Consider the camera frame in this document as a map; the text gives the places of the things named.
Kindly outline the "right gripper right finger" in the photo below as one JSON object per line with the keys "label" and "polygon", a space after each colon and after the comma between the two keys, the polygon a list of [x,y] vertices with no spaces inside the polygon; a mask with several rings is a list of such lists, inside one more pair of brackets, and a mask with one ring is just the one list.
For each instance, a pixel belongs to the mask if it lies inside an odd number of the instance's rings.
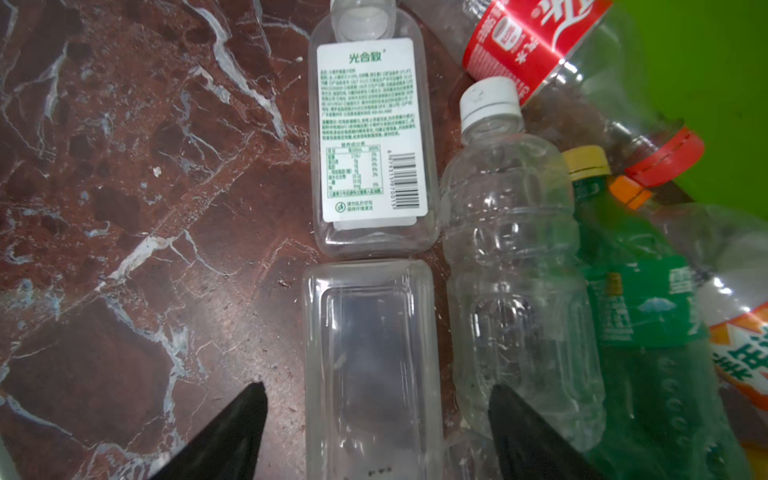
{"label": "right gripper right finger", "polygon": [[602,479],[511,387],[493,386],[488,418],[504,479]]}

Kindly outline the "green sprite bottle yellow cap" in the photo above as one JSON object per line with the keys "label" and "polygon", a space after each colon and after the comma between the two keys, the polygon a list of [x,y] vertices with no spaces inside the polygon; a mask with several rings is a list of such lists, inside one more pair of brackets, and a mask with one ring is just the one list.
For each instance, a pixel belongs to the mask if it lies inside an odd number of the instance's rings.
{"label": "green sprite bottle yellow cap", "polygon": [[564,158],[606,394],[605,431],[588,460],[609,479],[750,478],[687,260],[612,195],[600,147]]}

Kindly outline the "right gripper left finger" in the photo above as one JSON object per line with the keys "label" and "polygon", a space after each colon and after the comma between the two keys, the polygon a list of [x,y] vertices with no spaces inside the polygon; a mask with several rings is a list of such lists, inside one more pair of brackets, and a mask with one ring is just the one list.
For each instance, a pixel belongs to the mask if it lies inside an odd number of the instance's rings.
{"label": "right gripper left finger", "polygon": [[253,479],[267,414],[264,384],[250,383],[153,477]]}

